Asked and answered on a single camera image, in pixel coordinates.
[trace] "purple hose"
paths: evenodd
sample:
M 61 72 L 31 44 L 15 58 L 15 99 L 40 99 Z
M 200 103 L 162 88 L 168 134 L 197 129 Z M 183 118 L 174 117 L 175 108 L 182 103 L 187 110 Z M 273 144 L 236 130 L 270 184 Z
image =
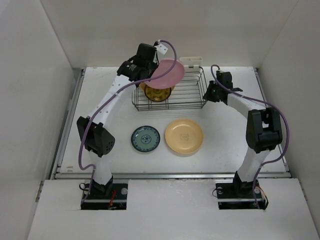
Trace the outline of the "purple hose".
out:
M 82 166 L 82 152 L 83 152 L 83 149 L 84 149 L 84 146 L 85 146 L 85 141 L 86 141 L 86 138 L 87 138 L 87 135 L 88 135 L 89 128 L 90 128 L 93 120 L 95 119 L 95 117 L 98 115 L 98 113 L 100 111 L 102 111 L 102 109 L 104 109 L 104 107 L 106 105 L 108 105 L 117 96 L 117 94 L 119 94 L 121 91 L 123 91 L 124 89 L 126 89 L 127 87 L 130 87 L 132 85 L 136 85 L 136 84 L 140 84 L 140 83 L 143 83 L 143 82 L 146 82 L 146 81 L 152 81 L 152 80 L 156 80 L 156 79 L 162 78 L 163 76 L 167 75 L 172 69 L 174 69 L 174 67 L 175 67 L 175 65 L 177 63 L 177 52 L 176 52 L 176 49 L 174 48 L 174 46 L 170 42 L 168 42 L 166 40 L 159 40 L 159 42 L 168 44 L 172 48 L 173 53 L 174 53 L 174 62 L 172 64 L 172 66 L 166 72 L 160 74 L 159 76 L 154 76 L 154 77 L 143 79 L 143 80 L 139 80 L 139 81 L 133 81 L 133 82 L 130 82 L 127 85 L 123 86 L 114 95 L 112 95 L 112 97 L 110 97 L 104 104 L 102 104 L 101 107 L 99 107 L 95 111 L 95 113 L 90 117 L 90 120 L 89 120 L 89 122 L 88 122 L 88 124 L 87 124 L 87 126 L 86 126 L 86 128 L 84 130 L 84 133 L 83 133 L 83 136 L 82 136 L 82 139 L 81 139 L 81 145 L 80 145 L 79 155 L 78 155 L 78 164 L 79 164 L 79 168 L 81 170 L 83 170 L 83 171 L 88 169 L 88 168 L 90 168 L 90 167 L 92 167 L 93 170 L 92 170 L 92 174 L 91 174 L 91 178 L 90 178 L 88 192 L 85 195 L 85 197 L 83 198 L 83 200 L 81 201 L 81 204 L 87 199 L 87 197 L 90 194 L 91 187 L 92 187 L 92 181 L 94 179 L 94 175 L 95 175 L 95 171 L 96 171 L 96 165 L 94 165 L 94 164 L 89 164 L 87 166 Z
M 280 155 L 278 158 L 276 158 L 275 160 L 266 161 L 266 162 L 261 163 L 259 169 L 256 171 L 256 174 L 254 175 L 254 178 L 253 178 L 253 183 L 255 183 L 256 180 L 257 180 L 257 178 L 258 178 L 259 172 L 260 172 L 261 168 L 262 168 L 264 165 L 275 163 L 275 162 L 279 161 L 280 159 L 282 159 L 282 158 L 285 156 L 285 154 L 286 154 L 286 152 L 287 152 L 287 150 L 288 150 L 289 140 L 290 140 L 290 130 L 289 130 L 289 125 L 288 125 L 287 119 L 286 119 L 284 113 L 283 113 L 278 107 L 276 107 L 275 105 L 273 105 L 272 103 L 269 103 L 269 102 L 263 101 L 263 100 L 259 100 L 259 99 L 255 99 L 255 98 L 252 98 L 252 97 L 248 97 L 248 96 L 241 95 L 241 94 L 239 94 L 239 93 L 237 93 L 237 92 L 235 92 L 235 91 L 232 91 L 232 90 L 226 88 L 225 86 L 223 86 L 223 85 L 217 80 L 217 77 L 215 76 L 214 71 L 213 71 L 213 67 L 217 67 L 219 70 L 220 70 L 220 67 L 219 67 L 218 65 L 216 65 L 216 64 L 211 65 L 211 68 L 210 68 L 210 69 L 211 69 L 211 74 L 212 74 L 215 82 L 216 82 L 221 88 L 223 88 L 225 91 L 227 91 L 227 92 L 229 92 L 229 93 L 231 93 L 231 94 L 235 94 L 235 95 L 237 95 L 237 96 L 239 96 L 239 97 L 242 97 L 242 98 L 244 98 L 244 99 L 247 99 L 247 100 L 251 100 L 251 101 L 258 102 L 258 103 L 262 103 L 262 104 L 269 105 L 269 106 L 273 107 L 274 109 L 276 109 L 276 110 L 279 112 L 279 114 L 280 114 L 280 116 L 282 117 L 282 119 L 283 119 L 284 126 L 285 126 L 285 135 L 286 135 L 286 141 L 285 141 L 285 145 L 284 145 L 283 151 L 282 151 L 281 155 Z M 257 206 L 258 209 L 260 209 L 260 208 L 259 208 L 258 201 L 257 201 L 256 193 L 255 193 L 255 187 L 256 187 L 255 184 L 253 184 L 253 185 L 252 185 L 252 193 L 253 193 L 254 200 L 255 200 L 255 202 L 256 202 L 256 206 Z

